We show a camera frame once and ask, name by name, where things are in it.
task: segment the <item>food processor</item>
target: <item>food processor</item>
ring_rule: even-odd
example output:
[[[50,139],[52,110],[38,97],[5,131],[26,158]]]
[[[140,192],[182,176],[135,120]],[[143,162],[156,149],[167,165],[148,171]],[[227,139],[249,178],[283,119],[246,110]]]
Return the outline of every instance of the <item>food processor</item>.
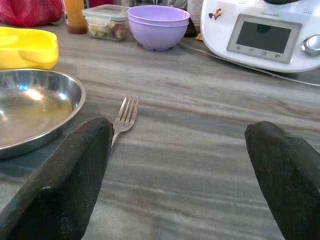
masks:
[[[283,73],[320,67],[320,1],[204,0],[201,34],[216,55]]]

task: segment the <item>appliance button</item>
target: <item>appliance button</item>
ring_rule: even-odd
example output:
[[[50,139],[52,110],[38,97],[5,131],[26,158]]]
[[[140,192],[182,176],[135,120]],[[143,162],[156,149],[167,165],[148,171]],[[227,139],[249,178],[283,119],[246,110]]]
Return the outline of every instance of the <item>appliance button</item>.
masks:
[[[320,54],[320,35],[308,37],[301,45],[301,49],[308,56],[318,56]]]

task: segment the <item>gray countertop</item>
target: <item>gray countertop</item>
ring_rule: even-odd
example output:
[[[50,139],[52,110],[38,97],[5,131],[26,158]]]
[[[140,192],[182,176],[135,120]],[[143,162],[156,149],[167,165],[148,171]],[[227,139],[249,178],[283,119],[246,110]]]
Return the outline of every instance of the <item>gray countertop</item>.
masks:
[[[270,121],[320,150],[319,87],[185,49],[165,52],[125,42],[56,33],[55,71],[80,79],[87,100],[48,145],[0,161],[0,209],[62,139],[84,121],[111,122],[127,95],[139,96],[133,129],[117,139],[84,240],[281,240],[259,188],[244,132]],[[184,43],[205,49],[203,42]],[[318,80],[320,71],[293,74]]]

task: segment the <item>yellow plastic container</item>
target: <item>yellow plastic container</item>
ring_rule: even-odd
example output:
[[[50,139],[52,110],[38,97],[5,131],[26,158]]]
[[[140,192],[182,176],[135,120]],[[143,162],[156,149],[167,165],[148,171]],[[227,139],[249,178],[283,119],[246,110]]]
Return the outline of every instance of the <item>yellow plastic container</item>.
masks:
[[[0,70],[46,69],[59,57],[57,36],[49,31],[0,27]]]

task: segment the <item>display screen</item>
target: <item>display screen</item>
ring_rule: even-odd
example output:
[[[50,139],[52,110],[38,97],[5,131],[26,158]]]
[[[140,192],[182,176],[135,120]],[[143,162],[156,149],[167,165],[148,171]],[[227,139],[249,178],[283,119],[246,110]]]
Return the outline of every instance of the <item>display screen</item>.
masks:
[[[291,29],[244,21],[236,44],[283,54]]]

